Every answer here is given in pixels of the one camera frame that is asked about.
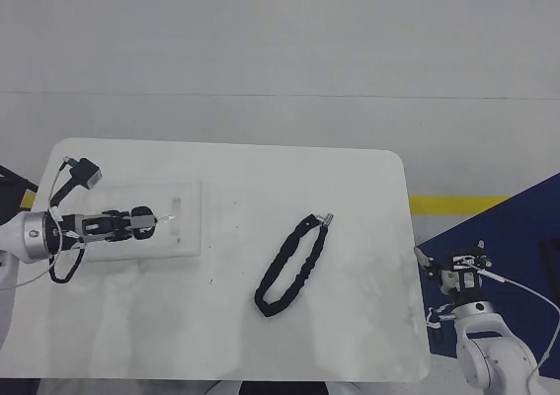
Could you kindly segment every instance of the blue panel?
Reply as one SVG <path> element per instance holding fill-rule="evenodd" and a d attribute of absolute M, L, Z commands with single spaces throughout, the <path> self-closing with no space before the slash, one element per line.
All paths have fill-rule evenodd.
<path fill-rule="evenodd" d="M 448 253 L 474 247 L 480 239 L 493 262 L 492 272 L 513 279 L 554 300 L 550 277 L 543 266 L 540 243 L 560 239 L 560 174 L 442 233 L 420 247 L 437 262 Z M 560 251 L 554 254 L 560 278 Z M 425 306 L 448 302 L 439 287 L 422 276 Z M 544 301 L 506 283 L 484 278 L 482 292 L 495 305 L 510 329 L 540 358 L 554 332 L 557 314 Z M 455 356 L 455 330 L 446 323 L 442 345 L 431 351 Z M 541 374 L 560 379 L 560 335 Z"/>

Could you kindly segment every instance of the white table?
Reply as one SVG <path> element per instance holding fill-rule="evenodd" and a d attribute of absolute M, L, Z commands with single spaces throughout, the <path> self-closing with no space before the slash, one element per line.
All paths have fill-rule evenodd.
<path fill-rule="evenodd" d="M 33 210 L 45 208 L 65 155 L 97 163 L 102 184 L 201 180 L 201 255 L 84 263 L 67 285 L 45 277 L 20 288 L 0 377 L 416 381 L 426 375 L 411 217 L 395 154 L 68 139 L 51 153 Z M 265 318 L 253 303 L 263 273 L 299 220 L 329 211 L 335 218 L 306 286 L 288 309 Z M 302 239 L 269 299 L 292 282 L 316 233 Z M 21 265 L 20 280 L 45 265 Z"/>

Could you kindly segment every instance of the floor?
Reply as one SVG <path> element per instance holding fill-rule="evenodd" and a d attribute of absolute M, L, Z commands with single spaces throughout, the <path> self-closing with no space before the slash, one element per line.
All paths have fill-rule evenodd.
<path fill-rule="evenodd" d="M 560 0 L 0 0 L 0 162 L 37 181 L 75 136 L 389 149 L 410 194 L 513 195 L 560 171 Z M 368 389 L 472 392 L 441 358 Z"/>

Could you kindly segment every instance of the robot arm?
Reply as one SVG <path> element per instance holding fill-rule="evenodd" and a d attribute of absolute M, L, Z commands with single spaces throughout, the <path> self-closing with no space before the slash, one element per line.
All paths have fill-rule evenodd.
<path fill-rule="evenodd" d="M 448 257 L 447 267 L 443 267 L 416 248 L 416 257 L 428 278 L 440 285 L 440 290 L 451 297 L 451 304 L 454 306 L 450 314 L 439 314 L 445 306 L 430 310 L 428 325 L 438 329 L 441 322 L 454 321 L 457 360 L 466 381 L 474 388 L 482 389 L 484 394 L 546 395 L 547 392 L 538 382 L 540 363 L 536 363 L 529 347 L 510 331 L 492 304 L 483 300 L 480 275 L 501 282 L 509 281 L 487 271 L 492 263 L 483 249 L 483 242 L 480 242 L 477 248 L 465 254 L 451 255 Z M 500 336 L 471 339 L 471 335 L 489 332 Z"/>
<path fill-rule="evenodd" d="M 71 179 L 50 199 L 56 207 L 76 186 L 91 189 L 101 178 L 100 170 L 92 162 L 65 158 L 59 172 L 71 166 Z M 106 211 L 97 215 L 71 214 L 61 218 L 52 209 L 42 212 L 20 212 L 0 226 L 0 349 L 7 338 L 12 321 L 16 288 L 50 272 L 56 282 L 66 283 L 79 265 L 76 262 L 63 280 L 57 280 L 52 271 L 60 251 L 75 247 L 83 249 L 86 243 L 118 242 L 129 238 L 147 239 L 154 234 L 157 218 L 150 208 L 141 206 L 132 211 Z M 49 259 L 49 269 L 39 276 L 17 283 L 19 263 L 30 264 Z"/>

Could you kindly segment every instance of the white cable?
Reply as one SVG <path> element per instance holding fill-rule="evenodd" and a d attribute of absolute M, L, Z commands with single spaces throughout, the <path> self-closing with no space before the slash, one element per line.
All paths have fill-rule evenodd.
<path fill-rule="evenodd" d="M 552 351 L 552 348 L 554 347 L 554 343 L 556 343 L 556 338 L 558 337 L 558 333 L 560 332 L 560 308 L 556 305 L 556 303 L 552 302 L 551 300 L 549 300 L 545 296 L 541 295 L 540 293 L 536 292 L 533 289 L 528 288 L 527 286 L 525 286 L 523 284 L 520 284 L 516 281 L 513 281 L 509 278 L 505 278 L 503 276 L 495 275 L 494 273 L 490 273 L 486 270 L 479 270 L 477 267 L 475 267 L 471 264 L 465 264 L 465 265 L 477 270 L 477 273 L 479 273 L 480 275 L 495 279 L 496 281 L 499 281 L 499 282 L 509 282 L 512 285 L 518 286 L 519 288 L 524 289 L 524 290 L 530 292 L 531 294 L 533 294 L 535 296 L 538 296 L 539 298 L 543 299 L 544 301 L 549 303 L 554 309 L 556 309 L 556 312 L 558 313 L 558 324 L 556 325 L 556 330 L 554 331 L 554 336 L 552 336 L 552 340 L 549 342 L 549 345 L 547 346 L 547 350 L 545 350 L 545 353 L 543 353 L 543 356 L 540 358 L 540 362 L 534 368 L 532 373 L 529 374 L 529 377 L 527 378 L 527 386 L 529 387 L 529 381 L 532 379 L 532 377 L 534 377 L 534 374 L 538 370 L 540 370 L 540 367 L 549 358 L 549 353 Z"/>
<path fill-rule="evenodd" d="M 51 265 L 49 265 L 49 268 L 46 271 L 44 271 L 41 274 L 35 276 L 34 278 L 28 279 L 27 281 L 21 282 L 19 284 L 14 285 L 14 286 L 2 287 L 2 288 L 0 288 L 0 290 L 9 290 L 9 289 L 14 289 L 14 288 L 18 288 L 18 287 L 23 286 L 23 285 L 30 284 L 30 283 L 36 281 L 37 279 L 41 278 L 42 276 L 46 275 L 47 273 L 49 273 L 49 271 L 55 266 L 55 264 L 57 264 L 58 258 L 60 256 L 60 252 L 62 251 L 62 238 L 63 238 L 63 236 L 62 236 L 62 230 L 60 229 L 60 223 L 57 220 L 55 213 L 51 209 L 51 196 L 53 194 L 53 189 L 55 188 L 55 184 L 58 181 L 58 177 L 60 176 L 60 173 L 62 172 L 62 169 L 64 169 L 64 165 L 60 166 L 60 168 L 58 168 L 57 173 L 55 174 L 55 178 L 53 179 L 53 183 L 51 184 L 51 189 L 49 190 L 49 197 L 47 199 L 47 204 L 46 204 L 47 210 L 49 212 L 49 216 L 51 217 L 51 219 L 53 219 L 53 222 L 55 222 L 56 229 L 58 230 L 58 234 L 60 236 L 60 242 L 58 244 L 58 251 L 57 251 L 57 253 L 55 253 L 53 255 L 53 263 Z"/>

